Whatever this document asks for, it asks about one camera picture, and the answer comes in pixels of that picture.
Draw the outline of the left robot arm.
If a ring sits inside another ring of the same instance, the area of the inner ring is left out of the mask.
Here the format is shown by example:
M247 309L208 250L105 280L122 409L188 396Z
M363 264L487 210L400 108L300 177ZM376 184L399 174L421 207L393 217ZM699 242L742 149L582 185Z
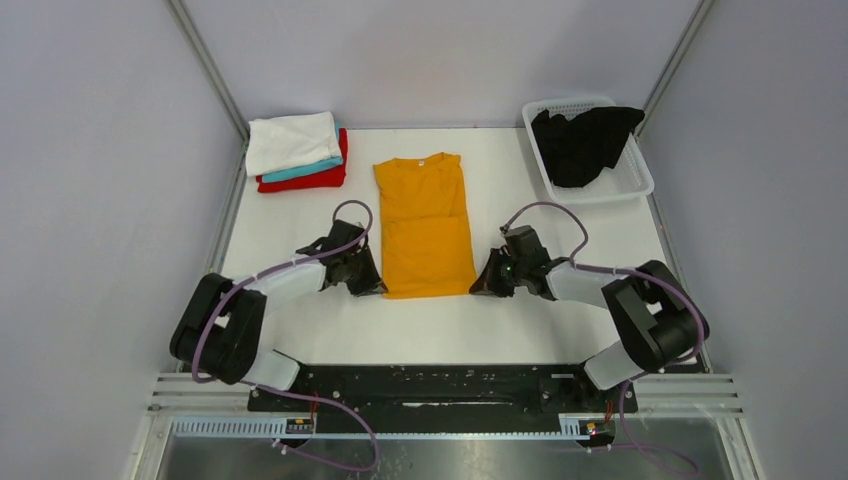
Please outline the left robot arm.
M309 401L310 385L299 377L301 364L283 353L260 347L268 313L307 294L338 284L354 297L388 291L365 242L316 260L325 238L296 251L286 269L249 277L233 296L236 282L217 273L199 281L169 344L170 354L217 381L260 384L272 388L272 398L288 411Z

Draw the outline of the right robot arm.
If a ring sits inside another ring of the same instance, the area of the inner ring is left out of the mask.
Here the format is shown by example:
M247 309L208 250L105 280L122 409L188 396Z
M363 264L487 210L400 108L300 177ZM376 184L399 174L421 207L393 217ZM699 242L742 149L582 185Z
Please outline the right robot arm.
M573 386L575 402L589 412L612 400L613 387L697 354L709 336L694 301L657 260L616 269L552 259L545 248L519 254L501 247L490 251L469 293L509 298L518 287L550 301L600 307L611 316L619 340L585 360Z

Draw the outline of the yellow t shirt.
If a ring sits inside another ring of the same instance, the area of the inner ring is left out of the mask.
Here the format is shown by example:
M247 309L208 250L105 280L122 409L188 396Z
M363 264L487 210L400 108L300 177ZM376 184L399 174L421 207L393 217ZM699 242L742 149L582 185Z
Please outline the yellow t shirt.
M476 272L461 157L394 158L373 171L385 297L466 294Z

